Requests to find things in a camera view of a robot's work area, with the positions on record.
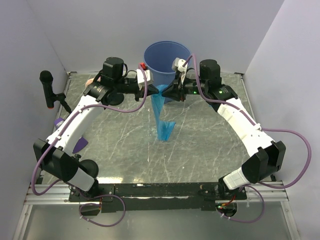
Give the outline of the blue plastic trash bin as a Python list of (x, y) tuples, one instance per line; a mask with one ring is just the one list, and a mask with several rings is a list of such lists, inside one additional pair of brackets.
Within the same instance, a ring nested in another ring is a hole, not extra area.
[(186, 60), (191, 55), (184, 45), (174, 41), (159, 41), (150, 45), (144, 52), (143, 60), (153, 75), (153, 85), (169, 85), (175, 78), (172, 70), (176, 58)]

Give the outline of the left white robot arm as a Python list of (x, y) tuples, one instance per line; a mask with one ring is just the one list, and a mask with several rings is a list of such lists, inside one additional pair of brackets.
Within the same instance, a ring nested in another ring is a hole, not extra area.
[(40, 195), (35, 183), (37, 171), (41, 169), (58, 181), (77, 188), (87, 201), (98, 197), (98, 165), (92, 160), (79, 161), (72, 156), (77, 142), (105, 109), (121, 112), (116, 106), (122, 103), (125, 94), (134, 95), (138, 101), (159, 92), (153, 86), (152, 72), (144, 63), (138, 65), (134, 78), (123, 72), (126, 69), (121, 58), (108, 57), (63, 124), (46, 140), (38, 139), (34, 143), (37, 163), (31, 177), (31, 189), (35, 195)]

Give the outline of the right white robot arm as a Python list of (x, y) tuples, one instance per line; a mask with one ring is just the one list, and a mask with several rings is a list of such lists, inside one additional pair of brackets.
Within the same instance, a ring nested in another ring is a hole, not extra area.
[(241, 167), (218, 180), (220, 197), (230, 199), (237, 188), (256, 184), (281, 169), (286, 146), (282, 141), (274, 141), (248, 115), (236, 92), (222, 83), (221, 68), (216, 60), (202, 60), (195, 79), (187, 77), (188, 64), (184, 59), (176, 58), (172, 69), (174, 80), (162, 96), (183, 102), (187, 95), (203, 94), (206, 102), (232, 127), (249, 155)]

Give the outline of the beige microphone on stand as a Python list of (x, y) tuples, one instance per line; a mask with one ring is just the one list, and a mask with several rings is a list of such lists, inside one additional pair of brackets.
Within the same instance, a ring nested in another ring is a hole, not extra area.
[(96, 102), (106, 106), (117, 106), (124, 101), (122, 93), (118, 93), (112, 86), (103, 85), (100, 79), (97, 81), (94, 81), (93, 78), (87, 80), (83, 95), (93, 97)]

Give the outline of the purple clear box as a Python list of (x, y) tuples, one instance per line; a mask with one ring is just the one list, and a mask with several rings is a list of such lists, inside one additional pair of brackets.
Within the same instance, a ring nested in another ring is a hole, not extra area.
[[(57, 118), (57, 119), (54, 121), (54, 127), (55, 127), (55, 129), (57, 130), (57, 129), (64, 123), (64, 121), (65, 121), (65, 120), (64, 120), (62, 117)], [(78, 153), (79, 151), (81, 151), (82, 149), (84, 149), (84, 148), (88, 145), (88, 143), (89, 143), (89, 142), (88, 142), (83, 136), (81, 136), (81, 137), (79, 138), (79, 140), (77, 141), (77, 143), (75, 144), (72, 153), (73, 153), (73, 154)]]

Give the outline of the purple microphone on stand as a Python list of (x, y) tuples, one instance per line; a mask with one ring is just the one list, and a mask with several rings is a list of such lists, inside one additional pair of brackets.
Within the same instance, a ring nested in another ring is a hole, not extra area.
[(98, 167), (97, 163), (91, 159), (81, 160), (81, 157), (82, 156), (79, 154), (75, 154), (73, 156), (73, 158), (78, 162), (80, 168), (85, 173), (87, 173), (88, 175), (90, 175), (91, 177), (96, 179), (99, 174), (99, 167)]

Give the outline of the black microphone on stand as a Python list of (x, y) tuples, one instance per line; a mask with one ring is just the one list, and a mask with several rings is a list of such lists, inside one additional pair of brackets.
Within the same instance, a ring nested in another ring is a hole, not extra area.
[(72, 110), (66, 102), (66, 95), (64, 93), (55, 94), (53, 91), (53, 76), (50, 71), (43, 70), (40, 72), (39, 80), (43, 87), (46, 106), (49, 109), (53, 109), (55, 102), (58, 101), (64, 107), (64, 109), (71, 114)]

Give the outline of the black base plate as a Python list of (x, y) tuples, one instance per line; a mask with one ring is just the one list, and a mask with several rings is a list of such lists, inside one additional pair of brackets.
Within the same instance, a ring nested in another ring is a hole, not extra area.
[(101, 204), (102, 213), (122, 211), (188, 210), (215, 211), (216, 205), (246, 200), (246, 191), (227, 190), (219, 182), (101, 183), (96, 197), (72, 188), (71, 203)]

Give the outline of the aluminium rail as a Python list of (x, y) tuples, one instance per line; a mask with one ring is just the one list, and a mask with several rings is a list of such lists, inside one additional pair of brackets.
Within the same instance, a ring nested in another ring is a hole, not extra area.
[[(258, 202), (262, 195), (265, 202), (286, 202), (289, 200), (285, 189), (272, 189), (261, 184), (246, 186), (241, 190), (219, 193), (216, 182), (193, 183), (102, 183), (102, 195), (116, 195), (123, 200), (199, 200), (217, 204), (236, 202)], [(37, 196), (31, 189), (27, 191), (25, 205), (62, 205), (97, 203), (102, 197), (80, 194), (75, 187), (56, 184), (45, 194)]]

